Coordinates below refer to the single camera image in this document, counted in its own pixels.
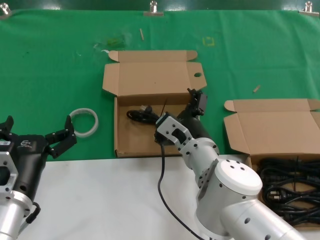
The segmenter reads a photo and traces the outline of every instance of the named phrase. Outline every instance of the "white plastic ring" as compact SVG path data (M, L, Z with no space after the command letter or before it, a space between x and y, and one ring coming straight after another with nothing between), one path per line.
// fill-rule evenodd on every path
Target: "white plastic ring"
M94 134L95 131L98 129L98 126L99 126L98 116L95 113L95 111L93 111L90 108L78 108L78 109L72 111L69 115L72 119L75 115L79 115L79 114L90 114L90 115L94 116L94 125L89 131L87 131L87 132L78 132L76 130L74 131L74 134L77 137L87 138L87 137L91 136L92 134Z

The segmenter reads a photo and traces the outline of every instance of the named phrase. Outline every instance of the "white tabletop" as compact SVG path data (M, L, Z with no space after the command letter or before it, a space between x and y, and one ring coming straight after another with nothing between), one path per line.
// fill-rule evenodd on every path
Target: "white tabletop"
M195 240L163 205L160 172L157 157L47 162L35 197L41 213L19 240ZM195 175L182 158L166 158L161 186L171 209L200 234ZM320 239L320 231L302 234Z

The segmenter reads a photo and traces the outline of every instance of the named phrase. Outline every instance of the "open cardboard box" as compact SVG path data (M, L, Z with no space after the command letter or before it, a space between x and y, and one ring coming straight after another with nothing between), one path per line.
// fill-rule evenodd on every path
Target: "open cardboard box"
M313 111L320 109L319 100L228 100L224 107L234 112L224 118L230 147L248 154L246 164L255 171L266 157L320 159L320 112ZM306 191L310 187L297 183L296 190ZM305 207L302 202L296 204ZM295 228L319 230L320 226L304 223Z
M114 99L114 150L117 157L160 156L155 143L154 125L132 121L127 111L141 105L152 107L159 116L178 115L189 102L187 88L199 90L207 85L202 65L188 62L196 51L110 51L118 62L106 64L102 88ZM180 155L175 146L166 146L167 156Z

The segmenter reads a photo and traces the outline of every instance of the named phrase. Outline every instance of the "box flap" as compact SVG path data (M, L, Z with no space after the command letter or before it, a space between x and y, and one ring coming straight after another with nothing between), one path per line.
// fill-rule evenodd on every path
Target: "box flap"
M196 51L111 51L102 88L117 96L181 94L207 85Z
M316 99L226 101L224 118L232 149L250 155L320 154L320 107Z
M237 113L245 112L292 112L320 109L317 99L249 99L228 100L224 107Z
M196 51L110 51L109 58L119 63L186 62L198 56Z

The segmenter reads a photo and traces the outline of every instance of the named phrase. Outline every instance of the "green cloth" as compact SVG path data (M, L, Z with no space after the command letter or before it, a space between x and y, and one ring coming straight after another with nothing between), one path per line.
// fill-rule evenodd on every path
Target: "green cloth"
M226 100L320 98L320 20L296 11L18 11L0 20L0 43L0 122L12 115L14 133L58 131L77 108L99 117L97 132L58 161L115 157L114 97L102 90L112 60L103 49L196 50L208 94L201 121L223 154L232 152ZM86 131L93 122L74 125Z

